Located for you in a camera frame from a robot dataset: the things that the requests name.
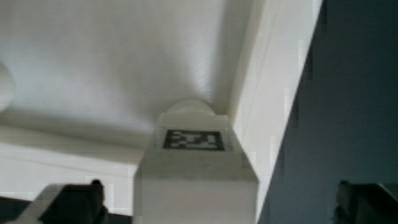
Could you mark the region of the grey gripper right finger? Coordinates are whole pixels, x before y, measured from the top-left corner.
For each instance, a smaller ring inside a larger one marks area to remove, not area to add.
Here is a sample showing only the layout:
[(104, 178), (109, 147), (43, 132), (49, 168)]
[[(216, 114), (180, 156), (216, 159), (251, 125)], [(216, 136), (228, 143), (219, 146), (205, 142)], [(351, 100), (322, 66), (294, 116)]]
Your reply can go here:
[(398, 224), (398, 183), (340, 182), (335, 224)]

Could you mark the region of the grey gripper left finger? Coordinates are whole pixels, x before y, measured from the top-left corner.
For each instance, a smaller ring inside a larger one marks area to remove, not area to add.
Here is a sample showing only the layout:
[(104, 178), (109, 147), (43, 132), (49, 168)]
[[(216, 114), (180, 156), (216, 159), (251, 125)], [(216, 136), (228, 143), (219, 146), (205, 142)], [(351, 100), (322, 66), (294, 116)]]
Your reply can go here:
[(18, 217), (4, 224), (109, 224), (102, 181), (50, 184)]

